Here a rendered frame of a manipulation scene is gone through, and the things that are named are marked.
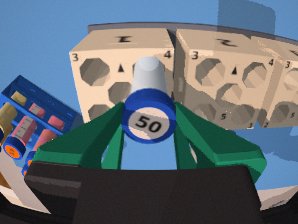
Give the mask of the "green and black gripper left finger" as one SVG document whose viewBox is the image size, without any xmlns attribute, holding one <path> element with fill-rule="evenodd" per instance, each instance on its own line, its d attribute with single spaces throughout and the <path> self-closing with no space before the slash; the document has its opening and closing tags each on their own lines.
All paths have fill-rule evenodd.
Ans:
<svg viewBox="0 0 298 224">
<path fill-rule="evenodd" d="M 121 127 L 123 105 L 124 102 L 119 102 L 101 116 L 39 146 L 32 161 L 76 164 L 85 168 L 121 169 L 124 145 L 124 131 Z"/>
</svg>

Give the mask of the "blue tube rack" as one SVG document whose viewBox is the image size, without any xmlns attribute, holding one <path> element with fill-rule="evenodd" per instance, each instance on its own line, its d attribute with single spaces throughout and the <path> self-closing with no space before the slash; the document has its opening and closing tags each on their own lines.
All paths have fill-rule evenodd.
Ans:
<svg viewBox="0 0 298 224">
<path fill-rule="evenodd" d="M 25 89 L 26 90 L 25 90 Z M 18 102 L 10 98 L 15 92 L 17 91 L 21 95 L 27 98 L 26 103 L 24 106 L 20 105 Z M 35 96 L 34 96 L 35 95 Z M 43 102 L 43 101 L 44 102 Z M 39 136 L 41 135 L 43 129 L 50 129 L 54 133 L 56 133 L 57 137 L 64 134 L 64 132 L 70 131 L 70 128 L 73 124 L 73 121 L 77 115 L 77 112 L 66 106 L 65 104 L 61 103 L 48 93 L 44 92 L 36 85 L 19 75 L 16 79 L 14 79 L 2 92 L 0 95 L 0 109 L 1 107 L 9 102 L 13 105 L 17 111 L 17 116 L 11 123 L 13 126 L 13 130 L 9 135 L 12 134 L 14 129 L 17 127 L 18 123 L 24 116 L 29 116 L 35 120 L 37 124 L 37 129 L 32 135 L 32 141 L 28 142 L 27 147 L 30 149 L 34 148 Z M 35 115 L 28 109 L 32 106 L 32 104 L 36 104 L 37 106 L 44 109 L 45 115 L 43 119 L 39 116 Z M 55 108 L 55 109 L 54 109 Z M 55 116 L 59 120 L 65 123 L 62 131 L 58 128 L 54 127 L 50 123 L 48 123 L 51 116 Z"/>
</svg>

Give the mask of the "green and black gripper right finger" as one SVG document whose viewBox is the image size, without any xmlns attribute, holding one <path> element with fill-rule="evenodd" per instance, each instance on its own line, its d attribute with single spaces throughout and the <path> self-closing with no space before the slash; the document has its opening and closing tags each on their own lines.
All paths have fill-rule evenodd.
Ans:
<svg viewBox="0 0 298 224">
<path fill-rule="evenodd" d="M 248 167 L 254 184 L 257 182 L 267 166 L 259 146 L 199 117 L 179 102 L 174 102 L 174 106 L 177 169 L 244 165 Z M 197 167 L 189 144 L 196 154 Z"/>
</svg>

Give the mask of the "blue table mat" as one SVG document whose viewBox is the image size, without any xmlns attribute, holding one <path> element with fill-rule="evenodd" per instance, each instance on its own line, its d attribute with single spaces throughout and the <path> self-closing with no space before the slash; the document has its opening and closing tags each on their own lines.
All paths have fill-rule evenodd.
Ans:
<svg viewBox="0 0 298 224">
<path fill-rule="evenodd" d="M 85 124 L 69 52 L 88 25 L 182 22 L 247 29 L 298 41 L 298 0 L 0 0 L 0 95 L 19 75 L 77 112 Z M 267 166 L 258 190 L 298 185 L 298 126 L 232 133 L 260 146 Z M 121 169 L 177 169 L 173 134 L 155 144 L 124 135 Z"/>
</svg>

